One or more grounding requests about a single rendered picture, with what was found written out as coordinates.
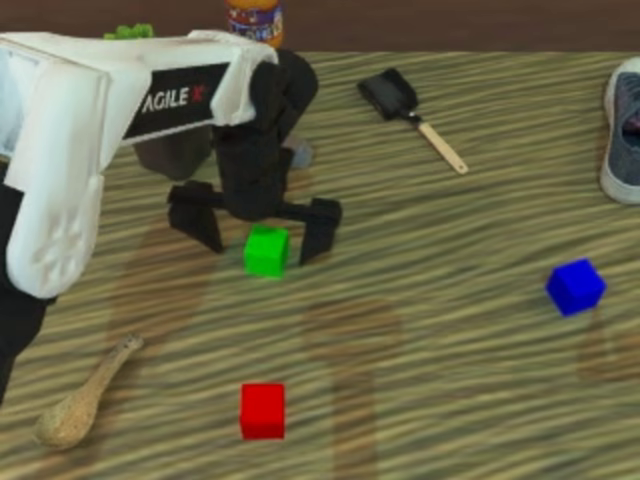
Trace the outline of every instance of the cube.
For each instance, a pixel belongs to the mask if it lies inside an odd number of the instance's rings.
[[[284,385],[242,385],[240,430],[244,440],[284,439],[285,414]]]
[[[244,247],[245,271],[263,277],[284,276],[289,257],[289,232],[254,225]]]
[[[607,284],[583,258],[554,268],[546,289],[560,313],[568,317],[596,307]]]

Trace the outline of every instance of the spoon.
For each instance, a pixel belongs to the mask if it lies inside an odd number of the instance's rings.
[[[98,405],[111,380],[131,354],[143,345],[144,340],[138,335],[123,338],[84,385],[45,410],[35,425],[35,441],[56,450],[67,450],[78,445],[91,430]]]

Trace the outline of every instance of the white shoe sole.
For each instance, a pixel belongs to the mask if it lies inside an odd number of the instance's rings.
[[[615,91],[618,76],[621,73],[640,74],[640,57],[631,58],[622,63],[611,74],[609,83],[604,94],[604,109],[609,122],[609,144],[605,153],[602,170],[600,170],[600,186],[604,193],[618,203],[625,205],[640,205],[640,186],[628,185],[618,180],[609,169],[609,150],[613,141],[613,125],[615,119]]]

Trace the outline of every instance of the wooden table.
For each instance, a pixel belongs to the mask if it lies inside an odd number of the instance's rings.
[[[299,133],[317,162],[292,174],[291,195],[343,201],[332,257],[247,277],[247,225],[222,219],[221,257],[171,231],[168,184],[122,150],[94,259],[17,363],[0,478],[640,476],[640,223],[597,183],[602,87],[625,55],[308,57],[322,87]],[[391,65],[467,176],[359,98],[356,81]],[[610,285],[599,321],[562,319],[545,297],[549,270],[582,256]],[[148,347],[91,438],[35,446],[36,417],[129,331]],[[270,381],[288,388],[287,439],[243,443],[240,385]]]

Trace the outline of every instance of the bottle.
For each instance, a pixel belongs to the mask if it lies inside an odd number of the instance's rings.
[[[280,0],[225,0],[229,31],[279,48],[284,40]]]

